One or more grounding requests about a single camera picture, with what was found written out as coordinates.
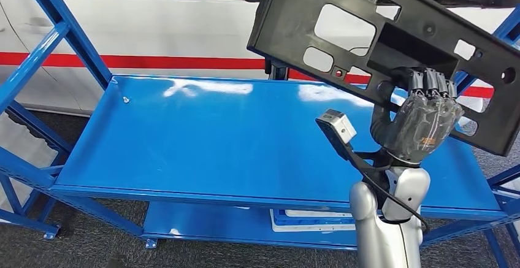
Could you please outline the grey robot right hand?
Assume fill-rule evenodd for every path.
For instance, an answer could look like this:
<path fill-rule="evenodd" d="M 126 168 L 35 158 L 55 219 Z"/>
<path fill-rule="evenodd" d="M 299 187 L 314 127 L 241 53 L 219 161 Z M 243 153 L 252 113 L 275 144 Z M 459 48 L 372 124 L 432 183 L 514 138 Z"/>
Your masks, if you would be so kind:
<path fill-rule="evenodd" d="M 390 99 L 395 86 L 408 96 L 395 117 L 385 107 L 373 108 L 370 133 L 390 155 L 408 164 L 419 164 L 450 134 L 464 114 L 456 102 L 453 81 L 429 67 L 397 67 L 394 82 L 381 84 L 379 92 Z"/>

